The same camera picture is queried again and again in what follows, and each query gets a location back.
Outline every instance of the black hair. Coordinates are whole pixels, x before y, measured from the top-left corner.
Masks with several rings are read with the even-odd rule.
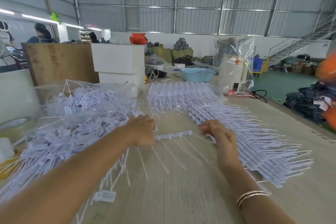
[[[91,41],[92,41],[93,44],[98,44],[99,43],[99,41],[97,40],[97,36],[96,36],[96,34],[94,32],[90,32],[89,36],[90,36]]]
[[[0,29],[8,30],[8,24],[6,22],[0,21]]]
[[[36,23],[35,24],[35,30],[42,33],[44,39],[52,40],[49,30],[47,30],[47,27],[44,24]]]

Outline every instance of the stacked white boxes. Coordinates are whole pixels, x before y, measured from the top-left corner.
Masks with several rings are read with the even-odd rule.
[[[137,97],[145,87],[145,47],[136,44],[91,44],[100,83],[134,83]]]

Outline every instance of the forearm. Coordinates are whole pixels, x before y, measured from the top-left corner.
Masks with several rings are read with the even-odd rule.
[[[104,174],[131,144],[131,138],[125,138],[116,129],[19,193],[0,209],[0,219],[13,224],[71,222]]]
[[[221,170],[236,200],[252,190],[260,190],[243,167],[226,167]],[[247,198],[240,210],[247,224],[295,224],[295,222],[269,197],[258,195]]]

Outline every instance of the light blue basket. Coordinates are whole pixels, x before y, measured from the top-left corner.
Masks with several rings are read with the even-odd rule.
[[[187,82],[210,82],[216,73],[208,68],[180,68],[180,70]]]

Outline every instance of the white pillar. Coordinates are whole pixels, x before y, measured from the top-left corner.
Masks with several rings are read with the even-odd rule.
[[[61,22],[57,25],[59,42],[69,42],[67,26],[64,22]]]
[[[102,29],[101,36],[105,39],[105,41],[111,38],[111,30],[110,29]]]

